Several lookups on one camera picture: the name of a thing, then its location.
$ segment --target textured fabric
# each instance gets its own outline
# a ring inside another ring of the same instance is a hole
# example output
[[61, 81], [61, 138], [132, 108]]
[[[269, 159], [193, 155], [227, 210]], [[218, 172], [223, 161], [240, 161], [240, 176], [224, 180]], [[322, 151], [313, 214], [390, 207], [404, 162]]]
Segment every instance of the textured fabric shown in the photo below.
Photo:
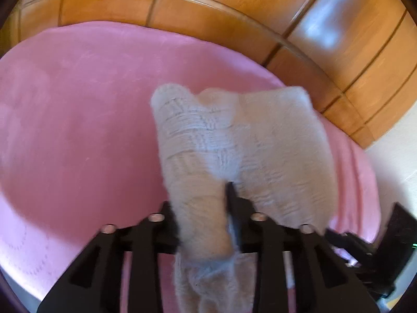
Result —
[[[102, 224], [134, 225], [166, 199], [150, 99], [168, 82], [193, 93], [284, 86], [221, 46], [115, 22], [48, 29], [0, 59], [0, 265], [37, 298]], [[335, 222], [354, 218], [353, 232], [374, 236], [380, 210], [370, 163], [320, 120], [345, 188]], [[173, 259], [160, 259], [165, 312], [176, 312]]]
[[193, 95], [165, 85], [151, 99], [164, 184], [179, 225], [176, 292], [181, 310], [246, 312], [255, 259], [233, 256], [225, 184], [281, 225], [314, 225], [337, 212], [332, 152], [307, 92], [300, 87]]

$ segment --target folded towel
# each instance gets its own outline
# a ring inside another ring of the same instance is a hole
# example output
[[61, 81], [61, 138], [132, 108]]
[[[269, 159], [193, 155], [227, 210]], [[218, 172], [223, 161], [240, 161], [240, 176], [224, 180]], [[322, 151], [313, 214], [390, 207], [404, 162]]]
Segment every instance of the folded towel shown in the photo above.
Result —
[[323, 232], [337, 211], [326, 132], [301, 87], [238, 94], [180, 85], [152, 99], [164, 184], [179, 224], [175, 285], [184, 313], [251, 309], [255, 257], [228, 230], [225, 184], [288, 227]]

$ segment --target white towel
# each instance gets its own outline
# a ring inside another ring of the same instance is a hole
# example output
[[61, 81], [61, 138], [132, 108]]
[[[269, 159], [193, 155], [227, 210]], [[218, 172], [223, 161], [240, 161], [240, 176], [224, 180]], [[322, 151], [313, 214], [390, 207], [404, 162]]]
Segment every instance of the white towel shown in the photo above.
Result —
[[244, 313], [254, 295], [255, 256], [236, 251], [225, 184], [277, 223], [323, 232], [337, 211], [326, 132], [301, 87], [237, 94], [180, 85], [151, 100], [159, 156], [179, 224], [175, 285], [183, 313]]

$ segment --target pink surface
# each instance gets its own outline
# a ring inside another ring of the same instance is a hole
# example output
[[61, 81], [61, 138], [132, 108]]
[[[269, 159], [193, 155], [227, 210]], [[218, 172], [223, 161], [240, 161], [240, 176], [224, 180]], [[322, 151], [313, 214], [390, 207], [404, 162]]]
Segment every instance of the pink surface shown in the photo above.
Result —
[[[226, 48], [113, 22], [49, 29], [0, 60], [0, 265], [38, 298], [101, 225], [134, 225], [166, 199], [149, 107], [166, 82], [195, 93], [283, 87]], [[332, 227], [371, 241], [380, 220], [374, 172], [321, 119], [339, 180]], [[172, 301], [172, 258], [164, 260]]]

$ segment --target white cloth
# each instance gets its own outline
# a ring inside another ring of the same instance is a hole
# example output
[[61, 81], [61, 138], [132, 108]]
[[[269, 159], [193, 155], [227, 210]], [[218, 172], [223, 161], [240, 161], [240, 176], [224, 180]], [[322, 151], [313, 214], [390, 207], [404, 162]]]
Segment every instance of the white cloth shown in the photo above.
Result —
[[225, 184], [288, 227], [323, 232], [337, 211], [326, 132], [301, 87], [237, 94], [180, 85], [151, 100], [159, 156], [179, 224], [175, 285], [184, 313], [251, 309], [255, 257], [236, 252], [228, 233]]

